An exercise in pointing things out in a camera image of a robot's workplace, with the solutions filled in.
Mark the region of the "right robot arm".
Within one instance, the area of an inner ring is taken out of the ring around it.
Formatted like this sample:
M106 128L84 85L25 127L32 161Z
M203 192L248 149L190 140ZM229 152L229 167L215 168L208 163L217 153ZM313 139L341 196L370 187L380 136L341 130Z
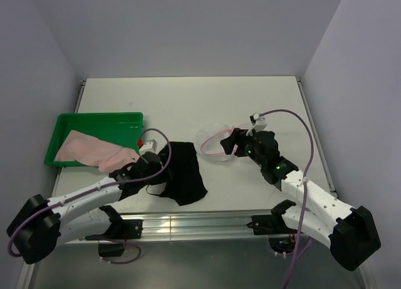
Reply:
M253 216L247 226L255 235L287 234L301 221L305 235L325 245L343 268L355 270L382 246L371 212L340 201L309 180L280 154L274 136L235 128L221 140L227 155L250 158L270 185L289 196L268 215Z

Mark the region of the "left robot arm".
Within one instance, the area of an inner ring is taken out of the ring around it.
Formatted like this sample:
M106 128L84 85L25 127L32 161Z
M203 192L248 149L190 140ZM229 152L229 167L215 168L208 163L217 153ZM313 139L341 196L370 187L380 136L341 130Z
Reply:
M136 162L76 192L45 199L29 198L7 228L8 253L34 264L55 248L76 239L105 240L119 246L137 239L141 223L129 223L113 203L169 178L169 154L146 152Z

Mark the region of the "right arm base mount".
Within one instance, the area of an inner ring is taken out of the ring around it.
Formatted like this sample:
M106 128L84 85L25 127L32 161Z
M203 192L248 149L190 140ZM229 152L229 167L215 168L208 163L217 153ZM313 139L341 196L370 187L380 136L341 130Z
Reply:
M296 231L288 228L277 215L254 215L246 226L252 229L255 236L267 236L274 253L284 256L293 252Z

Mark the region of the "black bra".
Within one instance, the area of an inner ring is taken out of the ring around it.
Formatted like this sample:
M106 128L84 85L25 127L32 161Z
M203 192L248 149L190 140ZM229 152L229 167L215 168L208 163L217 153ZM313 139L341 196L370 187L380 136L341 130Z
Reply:
M199 170L197 153L192 142L171 142L172 156L167 170L171 178L160 194L152 196L169 198L179 206L200 201L208 193Z

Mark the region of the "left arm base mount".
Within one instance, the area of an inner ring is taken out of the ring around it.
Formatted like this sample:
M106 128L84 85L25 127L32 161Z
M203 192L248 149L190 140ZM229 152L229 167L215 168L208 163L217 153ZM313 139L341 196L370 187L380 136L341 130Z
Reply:
M113 222L101 235L95 235L95 240L106 241L98 244L98 255L103 261L122 265L131 263L140 258L142 250L138 244L131 242L140 239L142 235L142 220L121 220ZM121 257L125 251L135 251L136 255L131 260L117 261L112 258Z

